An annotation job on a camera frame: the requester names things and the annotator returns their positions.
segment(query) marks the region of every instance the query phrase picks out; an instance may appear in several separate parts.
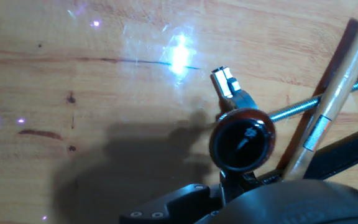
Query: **black plastic part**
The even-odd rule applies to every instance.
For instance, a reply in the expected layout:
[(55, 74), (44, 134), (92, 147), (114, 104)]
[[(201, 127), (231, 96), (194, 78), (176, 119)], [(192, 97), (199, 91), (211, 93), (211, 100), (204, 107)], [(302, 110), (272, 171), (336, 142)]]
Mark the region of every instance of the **black plastic part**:
[[(218, 188), (210, 190), (206, 185), (191, 184), (163, 197), (136, 207), (119, 217), (120, 224), (195, 223), (207, 214), (221, 208)], [(161, 217), (153, 214), (162, 213)]]
[(244, 193), (208, 224), (315, 224), (356, 219), (358, 190), (320, 180), (296, 180)]
[(269, 134), (254, 119), (243, 119), (227, 125), (213, 142), (216, 164), (221, 169), (253, 170), (269, 149)]
[[(317, 151), (305, 174), (305, 179), (324, 180), (358, 164), (358, 133)], [(282, 170), (273, 170), (258, 179), (270, 184), (280, 179)]]

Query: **metal bracket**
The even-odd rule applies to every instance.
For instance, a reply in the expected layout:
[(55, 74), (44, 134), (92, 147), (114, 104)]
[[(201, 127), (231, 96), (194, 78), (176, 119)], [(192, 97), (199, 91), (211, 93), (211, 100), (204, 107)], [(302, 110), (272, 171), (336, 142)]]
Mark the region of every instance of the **metal bracket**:
[(240, 83), (233, 77), (229, 67), (220, 67), (213, 70), (211, 79), (219, 98), (229, 111), (239, 108), (258, 109), (251, 96), (241, 89)]

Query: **wood grain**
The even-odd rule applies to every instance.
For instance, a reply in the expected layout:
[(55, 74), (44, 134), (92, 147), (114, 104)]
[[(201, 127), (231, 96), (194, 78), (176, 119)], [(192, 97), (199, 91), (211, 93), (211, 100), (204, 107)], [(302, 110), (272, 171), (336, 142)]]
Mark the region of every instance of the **wood grain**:
[[(210, 71), (229, 66), (266, 112), (295, 103), (325, 88), (351, 18), (358, 0), (0, 0), (0, 223), (114, 223), (216, 183), (197, 128), (219, 113)], [(276, 124), (258, 174), (290, 150), (300, 120)], [(321, 147), (356, 131), (352, 93)], [(358, 165), (330, 180), (358, 189)]]

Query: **screw hole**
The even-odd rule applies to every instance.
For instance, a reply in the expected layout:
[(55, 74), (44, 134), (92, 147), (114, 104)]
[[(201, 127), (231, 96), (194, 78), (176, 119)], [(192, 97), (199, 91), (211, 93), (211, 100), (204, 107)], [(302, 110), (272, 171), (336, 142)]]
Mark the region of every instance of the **screw hole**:
[(160, 217), (163, 217), (164, 214), (162, 212), (155, 212), (152, 214), (152, 217), (153, 218), (160, 218)]
[(142, 216), (142, 212), (132, 212), (130, 214), (131, 217), (139, 217), (139, 216)]

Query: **dark stain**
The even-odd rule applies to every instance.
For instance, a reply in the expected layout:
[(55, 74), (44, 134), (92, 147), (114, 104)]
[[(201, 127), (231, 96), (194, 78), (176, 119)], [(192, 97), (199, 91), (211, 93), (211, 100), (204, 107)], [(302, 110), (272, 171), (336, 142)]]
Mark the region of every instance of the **dark stain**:
[[(153, 63), (153, 64), (158, 64), (158, 65), (166, 65), (166, 66), (172, 66), (171, 63), (167, 63), (167, 62), (155, 62), (155, 61), (147, 61), (147, 60), (132, 60), (132, 59), (113, 59), (113, 58), (101, 58), (100, 60), (105, 61), (105, 62), (113, 62), (113, 63), (117, 63), (117, 62), (127, 62), (127, 63)], [(193, 70), (199, 70), (200, 68), (196, 68), (196, 67), (191, 67), (191, 66), (184, 66), (184, 68), (188, 68), (188, 69), (193, 69)]]
[[(6, 52), (1, 51), (5, 54), (13, 54), (12, 52)], [(172, 66), (171, 63), (167, 62), (156, 62), (156, 61), (147, 61), (147, 60), (132, 60), (132, 59), (115, 59), (115, 58), (88, 58), (88, 57), (80, 57), (80, 58), (24, 58), (24, 59), (0, 59), (0, 64), (9, 64), (9, 63), (62, 63), (62, 62), (69, 62), (69, 61), (78, 61), (78, 62), (97, 62), (97, 61), (103, 61), (103, 62), (111, 62), (111, 63), (151, 63), (151, 64), (157, 64), (157, 65), (165, 65), (165, 66)], [(191, 66), (184, 66), (187, 69), (192, 70), (200, 70), (200, 68), (197, 67), (191, 67)]]
[(37, 130), (32, 130), (32, 129), (25, 129), (25, 130), (19, 131), (18, 134), (33, 134), (33, 135), (63, 140), (59, 134), (56, 134), (51, 131), (37, 131)]
[(68, 150), (69, 150), (70, 152), (74, 152), (75, 150), (77, 150), (77, 148), (76, 148), (75, 146), (70, 146), (70, 147), (68, 148)]
[(74, 129), (74, 116), (73, 116), (73, 119), (71, 121), (71, 128)]
[(70, 94), (67, 97), (67, 102), (69, 103), (75, 103), (75, 98), (73, 97), (74, 93), (70, 91)]

